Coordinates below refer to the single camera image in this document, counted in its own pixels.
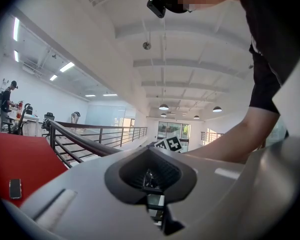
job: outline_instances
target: window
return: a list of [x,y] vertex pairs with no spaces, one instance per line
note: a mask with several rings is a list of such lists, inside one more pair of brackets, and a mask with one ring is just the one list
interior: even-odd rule
[[159,128],[158,128],[158,137],[166,137],[166,123],[165,122],[159,122]]
[[159,122],[158,140],[177,136],[180,139],[182,150],[181,153],[188,151],[191,125],[185,123]]
[[174,137],[177,136],[179,139],[181,138],[181,124],[180,123],[173,123],[168,122],[166,128],[166,137]]
[[191,125],[189,125],[189,124],[185,124],[185,123],[183,123],[182,124],[182,131],[181,131],[181,138],[182,139],[189,139],[189,137],[190,137],[190,126]]
[[124,127],[134,127],[134,121],[135,121],[135,119],[125,118],[123,120],[123,126]]

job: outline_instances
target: office chair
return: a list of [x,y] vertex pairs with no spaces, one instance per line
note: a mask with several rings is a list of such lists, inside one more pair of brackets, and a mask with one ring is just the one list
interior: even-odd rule
[[42,137],[43,135],[46,135],[45,137],[48,137],[50,136],[50,123],[48,122],[48,120],[54,120],[54,116],[53,116],[53,113],[51,112],[47,112],[45,115],[44,115],[44,121],[43,121],[43,124],[42,124],[42,129],[43,130],[47,130],[48,133],[43,133],[42,134]]

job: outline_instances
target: person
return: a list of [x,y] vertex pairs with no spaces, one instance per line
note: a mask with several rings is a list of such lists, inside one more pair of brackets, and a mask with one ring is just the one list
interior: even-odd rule
[[[166,9],[185,13],[225,0],[161,0]],[[244,162],[267,138],[279,119],[272,98],[300,59],[300,0],[236,0],[252,34],[254,88],[244,119],[212,143],[187,154]]]
[[80,116],[81,116],[81,115],[80,115],[80,113],[79,113],[78,111],[73,112],[73,113],[71,114],[71,123],[72,123],[72,124],[73,124],[73,123],[74,123],[74,124],[77,124]]
[[16,81],[12,81],[11,85],[5,89],[5,91],[2,94],[2,100],[1,100],[1,124],[0,124],[0,132],[2,131],[2,127],[5,123],[8,122],[7,116],[8,116],[8,111],[9,111],[9,106],[12,107],[17,107],[17,104],[14,104],[13,102],[10,101],[10,93],[13,91],[16,86]]

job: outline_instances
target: handrail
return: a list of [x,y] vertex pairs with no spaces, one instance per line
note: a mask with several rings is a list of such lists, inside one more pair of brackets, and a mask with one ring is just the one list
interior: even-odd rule
[[125,126],[101,126],[101,125],[98,125],[98,126],[94,125],[93,126],[93,125],[89,125],[89,124],[86,124],[86,125],[82,124],[81,125],[81,124],[77,124],[77,123],[73,124],[73,123],[69,123],[69,122],[65,123],[65,122],[59,122],[59,121],[58,122],[56,121],[56,123],[58,123],[58,124],[60,124],[60,125],[62,125],[64,127],[69,127],[69,128],[83,128],[83,129],[85,129],[85,128],[86,129],[89,129],[89,128],[90,129],[101,129],[101,128],[102,129],[129,129],[129,128],[130,129],[134,129],[134,128],[137,129],[138,128],[139,129],[139,128],[147,128],[147,127],[129,127],[129,126],[126,126],[126,127]]
[[119,152],[120,150],[113,148],[113,147],[108,147],[99,143],[96,143],[92,140],[89,140],[88,138],[84,138],[81,135],[74,133],[72,131],[67,130],[64,126],[62,126],[61,124],[49,120],[50,125],[52,128],[54,128],[55,130],[57,130],[58,132],[60,132],[61,134],[65,135],[69,140],[73,141],[74,143],[76,143],[77,145],[85,148],[86,150],[97,154],[98,156],[107,156],[107,155],[111,155],[114,153]]
[[[140,139],[147,134],[147,127],[125,127],[125,126],[97,126],[97,125],[85,125],[85,124],[76,124],[76,123],[65,123],[65,122],[56,122],[53,120],[48,120],[48,124],[50,125],[50,146],[56,153],[56,155],[62,160],[62,162],[68,167],[71,168],[72,165],[69,163],[70,161],[77,161],[78,163],[83,162],[82,158],[87,157],[89,155],[98,155],[98,156],[108,156],[109,154],[117,153],[121,150],[116,149],[117,146],[122,146],[127,142],[132,142],[136,139]],[[99,133],[83,133],[77,134],[74,131],[68,130],[67,128],[75,128],[75,129],[100,129]],[[106,132],[103,133],[104,129],[116,129],[114,132]],[[62,143],[60,140],[56,139],[56,137],[66,137],[69,139],[70,143]],[[83,136],[97,136],[97,139],[89,139]],[[78,145],[81,148],[77,150],[69,150],[66,146],[69,145]],[[89,151],[90,154],[75,155],[75,152],[83,152]],[[66,158],[63,155],[69,155],[71,158]]]

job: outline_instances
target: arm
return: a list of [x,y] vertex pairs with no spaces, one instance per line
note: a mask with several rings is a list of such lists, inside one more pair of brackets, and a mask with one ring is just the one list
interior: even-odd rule
[[14,106],[14,107],[16,107],[16,104],[14,104],[13,102],[11,102],[11,101],[9,101],[9,100],[7,100],[6,102],[9,104],[9,106],[11,106],[11,107]]
[[279,117],[275,112],[250,107],[242,122],[226,134],[187,154],[235,163],[244,161],[271,133]]

